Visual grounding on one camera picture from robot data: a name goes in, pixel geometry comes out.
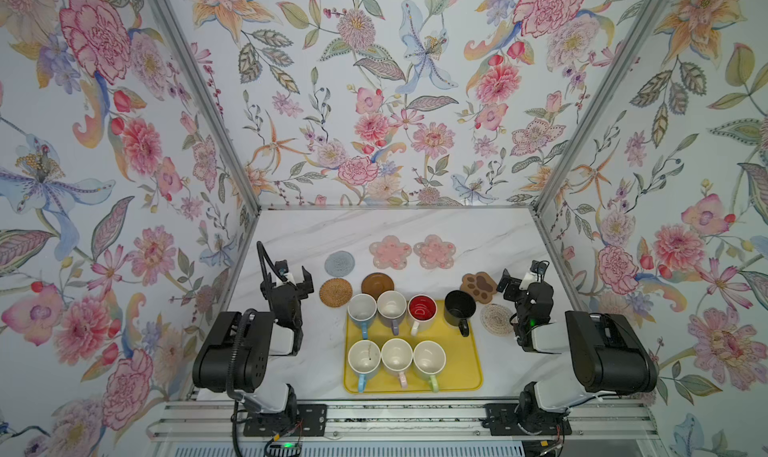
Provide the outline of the cork paw print coaster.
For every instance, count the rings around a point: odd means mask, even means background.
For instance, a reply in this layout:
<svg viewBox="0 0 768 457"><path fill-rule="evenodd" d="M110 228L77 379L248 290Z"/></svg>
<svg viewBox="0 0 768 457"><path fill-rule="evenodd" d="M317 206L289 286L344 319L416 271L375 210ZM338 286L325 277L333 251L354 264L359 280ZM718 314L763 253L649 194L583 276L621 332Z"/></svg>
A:
<svg viewBox="0 0 768 457"><path fill-rule="evenodd" d="M462 277L460 290L480 304L489 304L498 293L497 287L498 284L488 273L477 272Z"/></svg>

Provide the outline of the woven rattan round coaster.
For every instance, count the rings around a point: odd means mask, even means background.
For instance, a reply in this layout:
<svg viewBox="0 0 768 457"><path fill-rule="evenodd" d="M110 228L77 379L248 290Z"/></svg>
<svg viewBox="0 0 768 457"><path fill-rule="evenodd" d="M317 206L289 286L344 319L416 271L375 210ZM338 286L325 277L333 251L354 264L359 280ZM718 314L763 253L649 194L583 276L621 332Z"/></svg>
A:
<svg viewBox="0 0 768 457"><path fill-rule="evenodd" d="M339 308L346 305L353 295L351 284L343 278L329 279L319 290L320 301L330 308Z"/></svg>

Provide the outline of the colourful woven round coaster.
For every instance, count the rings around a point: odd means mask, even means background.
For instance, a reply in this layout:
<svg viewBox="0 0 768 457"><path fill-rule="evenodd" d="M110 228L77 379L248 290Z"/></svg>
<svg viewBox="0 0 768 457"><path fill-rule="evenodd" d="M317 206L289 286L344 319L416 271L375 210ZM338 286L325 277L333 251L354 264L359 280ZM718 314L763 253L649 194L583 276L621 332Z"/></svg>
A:
<svg viewBox="0 0 768 457"><path fill-rule="evenodd" d="M481 323L492 335L507 336L514 333L512 321L516 314L503 305L489 303L481 311Z"/></svg>

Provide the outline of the grey round coaster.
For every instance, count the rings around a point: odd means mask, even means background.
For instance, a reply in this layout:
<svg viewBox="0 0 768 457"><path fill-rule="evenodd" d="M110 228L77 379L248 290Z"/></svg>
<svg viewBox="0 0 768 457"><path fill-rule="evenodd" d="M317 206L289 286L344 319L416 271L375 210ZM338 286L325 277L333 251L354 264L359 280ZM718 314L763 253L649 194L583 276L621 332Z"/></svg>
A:
<svg viewBox="0 0 768 457"><path fill-rule="evenodd" d="M327 257L324 263L326 273L334 278L342 278L352 273L355 268L354 256L347 251L337 251Z"/></svg>

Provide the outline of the brown wooden round coaster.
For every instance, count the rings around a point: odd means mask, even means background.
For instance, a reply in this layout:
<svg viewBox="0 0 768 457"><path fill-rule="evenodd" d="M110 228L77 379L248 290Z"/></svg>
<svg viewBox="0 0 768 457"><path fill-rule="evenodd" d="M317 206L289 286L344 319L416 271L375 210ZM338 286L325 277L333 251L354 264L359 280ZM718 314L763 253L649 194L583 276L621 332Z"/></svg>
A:
<svg viewBox="0 0 768 457"><path fill-rule="evenodd" d="M383 293L395 289L394 281L385 273L376 272L366 276L361 283L361 292L377 300Z"/></svg>

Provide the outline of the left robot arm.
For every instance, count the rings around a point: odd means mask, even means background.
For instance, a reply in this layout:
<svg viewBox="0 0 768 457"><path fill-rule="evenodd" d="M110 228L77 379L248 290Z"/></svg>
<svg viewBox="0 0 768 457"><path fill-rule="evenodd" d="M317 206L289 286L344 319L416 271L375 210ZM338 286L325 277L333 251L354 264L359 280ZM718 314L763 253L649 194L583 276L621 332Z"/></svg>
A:
<svg viewBox="0 0 768 457"><path fill-rule="evenodd" d="M301 304L314 285L307 270L301 282L288 271L264 277L261 290L270 309L220 313L195 358L192 378L197 388L224 393L251 413L278 415L289 411L295 392L268 375L268 362L299 353L304 337Z"/></svg>

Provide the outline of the pink flower coaster right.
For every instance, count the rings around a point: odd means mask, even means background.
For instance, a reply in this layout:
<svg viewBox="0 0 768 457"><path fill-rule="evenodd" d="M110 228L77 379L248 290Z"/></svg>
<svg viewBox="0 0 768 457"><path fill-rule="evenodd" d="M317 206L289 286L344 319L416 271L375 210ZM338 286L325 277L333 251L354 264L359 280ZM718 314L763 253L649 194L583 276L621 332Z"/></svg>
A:
<svg viewBox="0 0 768 457"><path fill-rule="evenodd" d="M449 269L454 265L456 246L443 241L437 235L428 235L422 242L413 246L414 254L419 258L424 269Z"/></svg>

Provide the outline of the pink flower coaster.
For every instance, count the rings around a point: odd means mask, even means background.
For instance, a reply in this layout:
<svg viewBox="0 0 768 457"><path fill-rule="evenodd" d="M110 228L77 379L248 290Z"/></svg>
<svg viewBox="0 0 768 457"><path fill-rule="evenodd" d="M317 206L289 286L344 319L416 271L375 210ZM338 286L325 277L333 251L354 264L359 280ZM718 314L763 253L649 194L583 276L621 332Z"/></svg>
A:
<svg viewBox="0 0 768 457"><path fill-rule="evenodd" d="M403 270L412 254L412 247L401 242L398 237L388 235L381 241L372 243L369 252L377 269Z"/></svg>
<svg viewBox="0 0 768 457"><path fill-rule="evenodd" d="M428 235L422 242L413 246L414 254L419 258L424 269L449 269L454 265L456 246L443 241L437 235Z"/></svg>

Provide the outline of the pink flower coaster left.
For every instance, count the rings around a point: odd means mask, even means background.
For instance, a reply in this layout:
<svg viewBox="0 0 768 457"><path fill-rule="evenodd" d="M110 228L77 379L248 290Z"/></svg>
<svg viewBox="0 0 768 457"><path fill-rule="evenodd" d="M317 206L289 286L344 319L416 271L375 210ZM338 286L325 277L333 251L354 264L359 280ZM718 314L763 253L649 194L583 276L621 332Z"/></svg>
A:
<svg viewBox="0 0 768 457"><path fill-rule="evenodd" d="M369 252L377 269L403 270L412 254L412 247L401 242L398 237L388 235L381 241L372 243Z"/></svg>

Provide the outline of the black mug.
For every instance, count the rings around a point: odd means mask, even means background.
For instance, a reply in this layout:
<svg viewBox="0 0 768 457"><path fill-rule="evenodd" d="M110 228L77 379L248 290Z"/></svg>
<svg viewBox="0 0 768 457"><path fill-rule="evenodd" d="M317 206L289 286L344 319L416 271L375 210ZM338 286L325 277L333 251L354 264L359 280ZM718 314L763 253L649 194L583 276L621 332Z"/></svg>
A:
<svg viewBox="0 0 768 457"><path fill-rule="evenodd" d="M457 328L463 337L469 337L469 321L476 308L474 298L468 293L461 290L450 291L444 299L444 319L450 326Z"/></svg>

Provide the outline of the blue mug back row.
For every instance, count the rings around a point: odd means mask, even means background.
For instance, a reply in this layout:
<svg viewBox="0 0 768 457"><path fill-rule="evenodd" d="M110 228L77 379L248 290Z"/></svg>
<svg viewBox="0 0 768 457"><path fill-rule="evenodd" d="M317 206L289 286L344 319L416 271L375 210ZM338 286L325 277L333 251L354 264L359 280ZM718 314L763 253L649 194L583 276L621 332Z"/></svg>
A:
<svg viewBox="0 0 768 457"><path fill-rule="evenodd" d="M368 294L353 296L348 302L347 314L351 322L361 331L362 338L369 338L369 330L378 313L376 300Z"/></svg>

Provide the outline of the red interior white mug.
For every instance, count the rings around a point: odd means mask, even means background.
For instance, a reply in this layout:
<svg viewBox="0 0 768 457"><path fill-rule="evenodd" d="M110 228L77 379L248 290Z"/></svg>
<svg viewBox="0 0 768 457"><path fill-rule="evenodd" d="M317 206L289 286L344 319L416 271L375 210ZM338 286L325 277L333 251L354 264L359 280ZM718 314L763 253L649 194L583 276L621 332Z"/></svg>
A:
<svg viewBox="0 0 768 457"><path fill-rule="evenodd" d="M410 335L416 337L430 330L437 316L438 306L434 299L427 295L416 295L410 299L407 307L407 320L410 325Z"/></svg>

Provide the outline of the purple mug back row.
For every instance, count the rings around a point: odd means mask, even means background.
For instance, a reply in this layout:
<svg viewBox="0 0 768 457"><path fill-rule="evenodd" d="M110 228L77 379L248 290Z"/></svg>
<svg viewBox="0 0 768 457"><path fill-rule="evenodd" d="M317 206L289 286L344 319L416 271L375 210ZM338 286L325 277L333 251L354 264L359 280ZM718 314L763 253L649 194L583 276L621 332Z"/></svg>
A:
<svg viewBox="0 0 768 457"><path fill-rule="evenodd" d="M400 325L405 319L407 307L406 298L394 290L383 292L377 299L379 320L395 337L400 334Z"/></svg>

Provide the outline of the yellow tray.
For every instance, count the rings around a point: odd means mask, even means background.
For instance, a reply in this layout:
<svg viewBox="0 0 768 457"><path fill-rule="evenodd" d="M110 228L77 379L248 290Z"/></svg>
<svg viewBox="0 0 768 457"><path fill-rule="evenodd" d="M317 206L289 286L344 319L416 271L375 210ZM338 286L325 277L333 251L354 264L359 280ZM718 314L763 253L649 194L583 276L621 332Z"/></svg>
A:
<svg viewBox="0 0 768 457"><path fill-rule="evenodd" d="M471 392L478 390L483 384L483 374L480 359L475 345L474 334L463 337L457 327L449 325L444 319L444 301L437 300L437 315L432 326L412 336L411 325L408 320L400 327L399 338L405 340L415 349L422 341L434 341L438 343L446 353L447 363L443 371L437 376L439 390L447 392ZM351 347L362 340L362 330L354 324L354 321L346 316L345 328L345 354ZM343 386L349 393L358 394L358 376L354 373L344 356ZM431 391L427 381L416 373L412 364L405 373L408 387L403 389L399 379L380 366L377 375L366 385L364 393L376 397L390 397L400 393L426 393L436 396Z"/></svg>

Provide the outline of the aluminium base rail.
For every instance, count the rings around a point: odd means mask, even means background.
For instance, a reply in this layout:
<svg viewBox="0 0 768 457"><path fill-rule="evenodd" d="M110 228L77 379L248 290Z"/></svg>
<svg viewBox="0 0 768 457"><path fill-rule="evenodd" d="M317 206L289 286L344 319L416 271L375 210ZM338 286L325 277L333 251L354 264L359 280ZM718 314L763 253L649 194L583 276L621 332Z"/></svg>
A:
<svg viewBox="0 0 768 457"><path fill-rule="evenodd" d="M324 415L324 434L317 441L363 440L543 440L557 431L524 432L515 424L494 435L485 407L496 401L482 399L329 400ZM147 435L153 442L216 441L231 439L233 406L222 401L166 404ZM566 418L578 440L659 440L649 410L637 400L593 400L572 410Z"/></svg>

